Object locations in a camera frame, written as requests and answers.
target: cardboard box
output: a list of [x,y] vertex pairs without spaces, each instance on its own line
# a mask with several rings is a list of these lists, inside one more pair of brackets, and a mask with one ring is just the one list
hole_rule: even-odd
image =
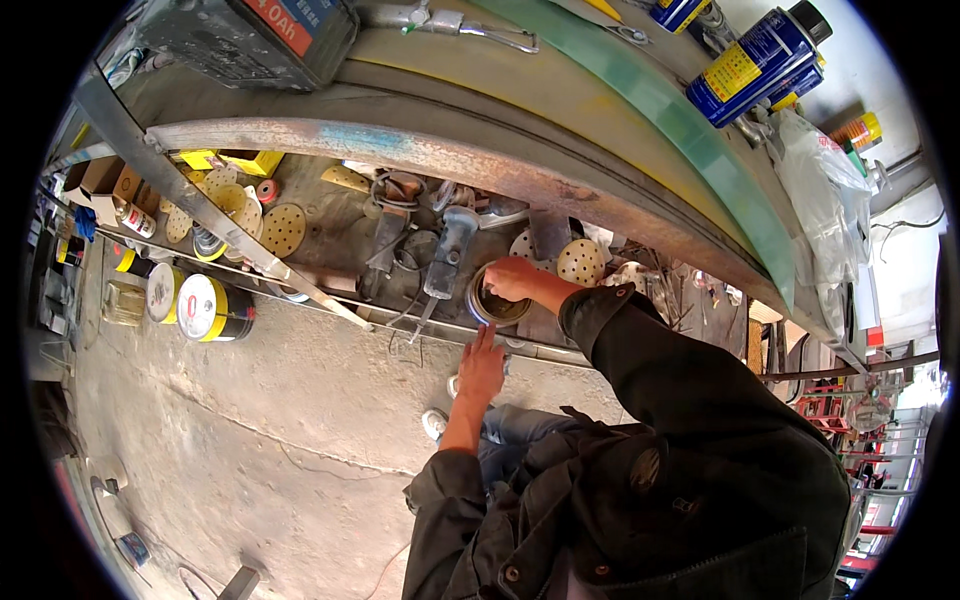
[[117,206],[133,204],[150,216],[154,216],[157,207],[160,206],[160,195],[137,175],[129,164],[124,165],[120,177],[113,186],[113,199]]
[[89,195],[109,194],[120,179],[124,161],[118,156],[94,158],[87,164],[80,188]]
[[[86,180],[86,172],[89,171],[89,167],[93,162],[96,162],[96,160],[74,165],[70,169],[70,172],[66,176],[66,183],[63,186],[63,192],[61,196],[65,200],[68,200],[74,204],[92,208],[93,212],[97,214],[98,225],[117,227],[119,224],[117,223],[116,219],[116,210],[113,207],[112,194],[99,194],[91,197],[90,194],[83,189],[83,182]],[[94,185],[94,179],[97,179],[98,181],[96,182],[100,183],[100,180],[103,179],[103,176],[98,175],[96,178],[91,176],[90,181],[88,181],[91,186],[96,188],[96,185]]]
[[272,150],[221,150],[218,155],[240,167],[248,175],[269,178],[283,158],[283,152]]

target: battery pack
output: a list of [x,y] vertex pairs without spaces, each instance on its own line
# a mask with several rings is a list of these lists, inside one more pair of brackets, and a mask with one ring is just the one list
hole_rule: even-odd
[[329,85],[356,39],[343,0],[154,0],[141,43],[227,87]]

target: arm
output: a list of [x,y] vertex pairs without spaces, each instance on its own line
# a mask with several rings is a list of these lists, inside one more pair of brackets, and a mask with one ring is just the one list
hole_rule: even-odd
[[484,281],[506,300],[530,298],[558,315],[624,409],[662,435],[748,434],[791,424],[823,438],[729,352],[667,328],[633,284],[587,289],[514,256],[488,267]]
[[403,599],[439,598],[454,567],[487,513],[477,461],[480,425],[503,387],[502,346],[493,345],[496,327],[481,326],[464,347],[457,397],[437,453],[405,490],[417,516]]

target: concrete floor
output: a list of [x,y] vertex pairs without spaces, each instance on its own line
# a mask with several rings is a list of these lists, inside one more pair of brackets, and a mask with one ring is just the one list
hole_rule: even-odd
[[[259,597],[397,598],[414,522],[402,490],[434,451],[420,414],[449,407],[462,347],[423,340],[421,365],[417,346],[391,355],[390,331],[262,297],[235,342],[108,324],[101,248],[72,408],[84,453],[116,454],[130,477],[123,509],[153,554],[142,578],[127,573],[141,597],[190,598],[182,565],[219,592],[243,558],[269,571]],[[507,401],[629,419],[599,373],[520,358],[496,402]]]

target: crack in floor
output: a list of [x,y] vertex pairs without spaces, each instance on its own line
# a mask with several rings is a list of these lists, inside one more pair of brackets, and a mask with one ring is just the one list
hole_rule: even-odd
[[[123,355],[124,355],[123,352],[121,352],[119,349],[117,349],[117,347],[114,346],[113,343],[111,343],[111,342],[107,339],[106,336],[104,336],[104,335],[99,336],[99,340],[102,340],[111,350],[113,350],[114,352],[116,352],[116,353],[119,354],[120,356],[123,356]],[[378,473],[388,474],[388,475],[403,475],[403,476],[405,476],[405,477],[414,477],[414,476],[417,475],[417,474],[414,473],[413,471],[407,470],[407,469],[405,469],[405,468],[393,468],[393,467],[381,467],[381,466],[379,466],[379,465],[369,465],[369,464],[366,464],[366,463],[361,463],[361,462],[359,462],[359,461],[351,460],[351,459],[346,458],[346,457],[343,457],[343,456],[339,456],[339,455],[337,455],[337,454],[331,454],[331,453],[329,453],[329,452],[323,452],[322,450],[317,450],[317,449],[311,448],[311,447],[309,447],[309,446],[297,444],[296,442],[290,442],[289,440],[284,440],[283,438],[280,438],[279,436],[276,436],[276,435],[274,435],[274,434],[272,434],[272,433],[268,433],[268,432],[266,432],[266,431],[262,431],[262,430],[256,428],[256,427],[253,426],[253,425],[249,425],[249,424],[247,424],[247,423],[244,423],[244,422],[241,421],[240,419],[235,419],[235,418],[233,418],[233,417],[229,417],[229,416],[227,416],[227,415],[224,415],[223,413],[218,412],[218,411],[217,411],[216,409],[214,409],[212,406],[209,406],[209,405],[207,405],[207,404],[204,404],[203,402],[201,402],[198,398],[196,398],[196,397],[193,396],[192,394],[189,394],[189,393],[187,393],[185,390],[180,390],[180,389],[178,389],[177,387],[170,385],[169,383],[167,383],[166,381],[164,381],[162,378],[155,376],[153,373],[151,373],[151,372],[149,372],[149,371],[146,371],[146,370],[144,370],[144,369],[141,369],[140,367],[138,367],[138,366],[136,366],[136,365],[133,365],[133,368],[136,369],[137,371],[139,371],[140,373],[142,373],[143,375],[145,375],[147,378],[152,379],[152,380],[154,380],[156,383],[162,385],[164,388],[166,388],[167,390],[173,392],[173,393],[176,394],[177,396],[182,397],[183,399],[185,399],[185,400],[187,400],[187,401],[189,401],[189,402],[192,402],[192,403],[196,404],[197,406],[201,407],[202,409],[206,410],[206,412],[210,413],[211,415],[216,415],[217,417],[220,417],[221,419],[227,420],[227,421],[233,423],[234,425],[237,425],[237,426],[239,426],[239,427],[242,427],[242,428],[246,429],[247,431],[251,431],[251,432],[253,432],[253,433],[257,434],[257,435],[263,436],[264,438],[267,438],[267,439],[269,439],[269,440],[273,440],[274,442],[277,442],[278,444],[287,444],[287,445],[289,445],[289,446],[291,446],[291,447],[293,447],[293,448],[296,448],[296,449],[298,449],[298,450],[303,450],[304,452],[309,452],[309,453],[314,454],[314,455],[316,455],[316,456],[319,456],[319,457],[321,457],[321,458],[326,458],[326,459],[329,459],[329,460],[332,460],[332,461],[337,461],[338,463],[342,463],[342,464],[347,465],[347,466],[349,466],[349,467],[365,468],[365,469],[375,470],[375,471],[377,471]],[[336,477],[336,478],[338,478],[338,479],[342,479],[342,480],[344,480],[344,481],[362,481],[363,479],[372,479],[372,477],[359,477],[359,478],[356,478],[356,479],[351,479],[351,478],[348,478],[348,477],[341,477],[340,475],[337,475],[336,473],[332,473],[332,472],[330,472],[330,471],[325,471],[325,470],[322,470],[322,469],[308,469],[308,468],[304,468],[304,467],[302,467],[302,466],[300,466],[300,465],[297,465],[296,463],[293,463],[293,465],[294,465],[294,467],[303,468],[304,470],[326,472],[326,473],[328,473],[328,474],[330,474],[330,475],[332,475],[332,476],[334,476],[334,477]]]

